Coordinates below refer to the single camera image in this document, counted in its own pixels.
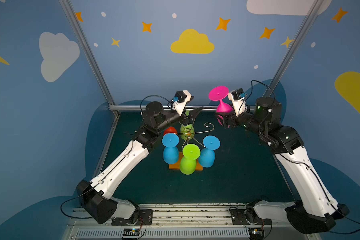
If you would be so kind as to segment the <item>pink wine glass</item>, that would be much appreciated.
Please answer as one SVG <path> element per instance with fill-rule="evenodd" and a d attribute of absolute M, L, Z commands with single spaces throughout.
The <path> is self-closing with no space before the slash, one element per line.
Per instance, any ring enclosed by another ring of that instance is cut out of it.
<path fill-rule="evenodd" d="M 229 94 L 229 89 L 225 86 L 219 86 L 212 89 L 209 93 L 209 99 L 213 102 L 219 102 L 219 105 L 216 110 L 216 118 L 220 125 L 225 128 L 229 128 L 230 125 L 225 123 L 225 115 L 230 114 L 234 109 L 231 105 L 224 103 L 223 99 Z"/>

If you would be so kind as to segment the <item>green wine glass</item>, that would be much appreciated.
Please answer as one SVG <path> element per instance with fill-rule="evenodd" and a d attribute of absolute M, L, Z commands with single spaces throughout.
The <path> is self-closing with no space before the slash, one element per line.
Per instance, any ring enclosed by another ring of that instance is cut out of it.
<path fill-rule="evenodd" d="M 183 158 L 180 162 L 180 171 L 185 175 L 192 174 L 197 166 L 197 159 L 201 155 L 201 150 L 197 145 L 187 144 L 183 148 Z"/>
<path fill-rule="evenodd" d="M 189 141 L 191 139 L 194 138 L 195 135 L 195 130 L 194 130 L 194 118 L 191 117 L 189 120 L 189 123 L 187 124 L 181 124 L 180 127 L 180 137 L 185 140 L 185 141 Z"/>

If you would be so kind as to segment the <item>blue wine glass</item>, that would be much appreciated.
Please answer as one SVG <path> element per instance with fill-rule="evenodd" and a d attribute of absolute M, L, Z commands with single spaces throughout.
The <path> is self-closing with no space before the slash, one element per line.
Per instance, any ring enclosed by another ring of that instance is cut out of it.
<path fill-rule="evenodd" d="M 215 150 L 217 150 L 221 143 L 215 136 L 206 136 L 203 139 L 204 148 L 201 150 L 199 163 L 203 168 L 210 168 L 215 162 Z"/>
<path fill-rule="evenodd" d="M 179 159 L 179 150 L 177 148 L 179 141 L 179 137 L 173 133 L 164 135 L 162 139 L 162 144 L 165 146 L 163 158 L 169 165 L 175 164 Z"/>

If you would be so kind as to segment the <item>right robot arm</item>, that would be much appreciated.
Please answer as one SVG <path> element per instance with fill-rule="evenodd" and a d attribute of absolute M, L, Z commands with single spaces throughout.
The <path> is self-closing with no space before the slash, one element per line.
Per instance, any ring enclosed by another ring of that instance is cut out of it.
<path fill-rule="evenodd" d="M 225 128 L 243 127 L 257 134 L 286 170 L 300 196 L 288 203 L 255 201 L 250 206 L 252 219 L 287 222 L 306 235 L 329 232 L 336 220 L 350 211 L 325 187 L 298 132 L 281 124 L 282 104 L 274 98 L 261 97 L 256 100 L 253 113 L 241 111 L 237 115 L 242 103 L 238 101 L 229 113 L 217 113 L 218 120 Z"/>

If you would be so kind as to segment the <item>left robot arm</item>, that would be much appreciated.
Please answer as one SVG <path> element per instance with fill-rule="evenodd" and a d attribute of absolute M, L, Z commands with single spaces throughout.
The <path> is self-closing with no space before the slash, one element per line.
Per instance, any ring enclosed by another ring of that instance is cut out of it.
<path fill-rule="evenodd" d="M 185 111 L 185 104 L 176 109 L 164 110 L 160 102 L 147 104 L 142 112 L 144 122 L 132 136 L 126 149 L 101 173 L 89 182 L 82 180 L 77 185 L 81 207 L 98 223 L 110 218 L 136 221 L 139 207 L 131 201 L 113 197 L 114 192 L 133 168 L 154 149 L 164 130 L 176 123 L 191 124 L 202 107 Z"/>

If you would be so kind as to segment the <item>red wine glass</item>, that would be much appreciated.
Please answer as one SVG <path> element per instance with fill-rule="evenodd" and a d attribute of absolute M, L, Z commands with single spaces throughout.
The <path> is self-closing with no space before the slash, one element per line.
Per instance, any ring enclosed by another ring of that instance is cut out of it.
<path fill-rule="evenodd" d="M 174 127 L 169 127 L 163 132 L 163 136 L 165 136 L 166 134 L 175 134 L 176 135 L 177 133 L 178 133 L 178 131 Z"/>

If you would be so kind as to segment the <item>orange wooden rack base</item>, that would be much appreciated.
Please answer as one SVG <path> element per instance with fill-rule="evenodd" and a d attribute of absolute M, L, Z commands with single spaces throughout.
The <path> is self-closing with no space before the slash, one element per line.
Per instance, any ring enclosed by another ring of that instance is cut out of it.
<path fill-rule="evenodd" d="M 195 171 L 202 171 L 203 167 L 199 164 L 198 160 L 191 161 L 186 160 L 185 163 L 181 163 L 184 155 L 182 152 L 179 152 L 179 159 L 175 164 L 170 164 L 169 169 L 170 170 L 180 170 L 181 167 L 185 168 L 185 170 L 190 171 L 191 169 L 194 169 Z"/>

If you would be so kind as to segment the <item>right circuit board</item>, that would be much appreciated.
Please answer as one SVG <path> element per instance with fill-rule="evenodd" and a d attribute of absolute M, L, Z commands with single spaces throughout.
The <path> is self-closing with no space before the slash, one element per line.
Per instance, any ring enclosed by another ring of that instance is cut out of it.
<path fill-rule="evenodd" d="M 249 229 L 249 240 L 263 240 L 265 232 L 262 229 Z"/>

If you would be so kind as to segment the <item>circuit board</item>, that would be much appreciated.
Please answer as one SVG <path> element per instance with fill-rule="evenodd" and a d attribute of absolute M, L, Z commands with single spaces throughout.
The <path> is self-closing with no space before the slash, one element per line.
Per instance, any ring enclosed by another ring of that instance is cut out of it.
<path fill-rule="evenodd" d="M 125 228 L 122 230 L 122 240 L 138 239 L 140 235 L 141 235 L 141 231 L 135 228 L 132 229 Z"/>
<path fill-rule="evenodd" d="M 263 240 L 265 232 L 262 229 L 249 229 L 249 240 Z"/>

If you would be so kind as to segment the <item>left circuit board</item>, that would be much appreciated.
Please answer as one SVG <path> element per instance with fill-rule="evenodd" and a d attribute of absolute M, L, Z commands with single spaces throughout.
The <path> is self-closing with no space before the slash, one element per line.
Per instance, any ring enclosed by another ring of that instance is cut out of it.
<path fill-rule="evenodd" d="M 135 228 L 132 229 L 125 228 L 122 230 L 122 240 L 138 239 L 140 235 L 141 235 L 141 231 Z"/>

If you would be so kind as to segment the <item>aluminium frame right post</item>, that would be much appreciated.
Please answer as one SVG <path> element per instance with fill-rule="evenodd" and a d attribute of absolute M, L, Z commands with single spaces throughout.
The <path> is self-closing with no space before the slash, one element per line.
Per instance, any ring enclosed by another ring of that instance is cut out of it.
<path fill-rule="evenodd" d="M 300 28 L 298 29 L 295 40 L 292 42 L 290 47 L 288 48 L 280 66 L 278 67 L 274 77 L 270 81 L 268 85 L 268 89 L 265 90 L 263 97 L 270 97 L 272 91 L 274 91 L 279 84 L 280 80 L 282 79 L 284 73 L 286 72 L 288 66 L 292 62 L 295 54 L 297 53 L 300 45 L 304 41 L 305 37 L 307 36 L 309 30 L 311 29 L 312 25 L 314 24 L 316 18 L 319 15 L 319 10 L 321 6 L 324 4 L 324 0 L 315 0 L 309 9 L 306 17 L 304 18 Z"/>

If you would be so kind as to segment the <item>aluminium frame post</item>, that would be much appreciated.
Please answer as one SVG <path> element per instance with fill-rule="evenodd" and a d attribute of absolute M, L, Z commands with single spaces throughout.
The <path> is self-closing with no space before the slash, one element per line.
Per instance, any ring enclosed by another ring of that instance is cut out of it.
<path fill-rule="evenodd" d="M 268 89 L 265 90 L 263 97 L 270 97 L 272 91 L 274 91 L 279 84 L 280 80 L 282 79 L 284 73 L 286 72 L 288 66 L 292 62 L 295 54 L 297 53 L 300 45 L 304 41 L 305 37 L 307 36 L 309 30 L 311 29 L 312 25 L 314 24 L 316 18 L 319 15 L 319 10 L 321 6 L 324 4 L 324 0 L 315 0 L 309 9 L 306 17 L 304 18 L 300 28 L 298 29 L 295 40 L 292 42 L 290 47 L 288 48 L 280 66 L 278 67 L 274 77 L 270 81 L 268 85 Z"/>
<path fill-rule="evenodd" d="M 104 76 L 99 68 L 99 65 L 94 57 L 94 54 L 91 50 L 91 47 L 85 37 L 85 34 L 83 32 L 83 29 L 80 25 L 80 21 L 78 20 L 76 13 L 74 12 L 74 8 L 73 5 L 71 3 L 71 1 L 67 1 L 67 0 L 59 0 L 59 3 L 72 27 L 72 29 L 74 30 L 74 33 L 80 43 L 80 46 L 83 49 L 83 52 L 88 60 L 88 63 L 96 77 L 96 80 L 109 104 L 109 107 L 111 105 L 114 105 L 114 99 L 112 97 L 112 94 L 107 86 L 107 83 L 104 79 Z"/>

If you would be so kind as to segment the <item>right floor edge rail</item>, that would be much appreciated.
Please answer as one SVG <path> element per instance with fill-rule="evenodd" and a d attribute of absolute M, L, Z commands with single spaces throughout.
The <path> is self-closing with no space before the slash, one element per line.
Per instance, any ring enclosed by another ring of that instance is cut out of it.
<path fill-rule="evenodd" d="M 295 185 L 293 184 L 292 179 L 290 178 L 290 176 L 288 175 L 287 170 L 284 168 L 283 164 L 278 160 L 278 158 L 276 157 L 276 155 L 273 155 L 275 162 L 281 172 L 281 175 L 294 199 L 294 202 L 297 200 L 297 198 L 299 197 L 298 192 L 295 188 Z"/>

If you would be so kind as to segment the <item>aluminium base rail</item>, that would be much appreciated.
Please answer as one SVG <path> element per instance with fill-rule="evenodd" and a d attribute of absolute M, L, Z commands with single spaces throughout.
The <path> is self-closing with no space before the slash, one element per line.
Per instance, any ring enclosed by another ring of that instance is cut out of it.
<path fill-rule="evenodd" d="M 113 226 L 112 219 L 98 224 L 82 209 L 73 210 L 64 240 L 122 240 L 122 230 L 138 229 L 138 239 L 126 240 L 249 240 L 249 229 L 262 229 L 264 240 L 319 240 L 319 234 L 304 235 L 290 224 L 262 220 L 262 224 L 237 222 L 230 208 L 245 209 L 245 204 L 142 204 L 141 211 L 152 210 L 150 225 Z"/>

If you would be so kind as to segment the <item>aluminium frame left post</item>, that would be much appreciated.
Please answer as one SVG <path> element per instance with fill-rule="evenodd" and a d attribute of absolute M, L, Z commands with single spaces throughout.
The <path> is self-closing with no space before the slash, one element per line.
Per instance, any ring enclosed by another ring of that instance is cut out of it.
<path fill-rule="evenodd" d="M 80 21 L 78 20 L 76 13 L 74 12 L 74 8 L 73 5 L 71 3 L 71 1 L 67 1 L 67 0 L 59 0 L 59 3 L 72 27 L 72 29 L 74 30 L 74 33 L 80 43 L 80 46 L 83 49 L 83 52 L 88 60 L 88 63 L 96 77 L 96 80 L 109 104 L 109 107 L 111 105 L 114 105 L 114 99 L 112 97 L 112 94 L 107 86 L 107 83 L 104 79 L 104 76 L 99 68 L 99 65 L 94 57 L 94 54 L 91 50 L 91 47 L 85 37 L 85 34 L 83 32 L 83 29 L 80 25 Z"/>

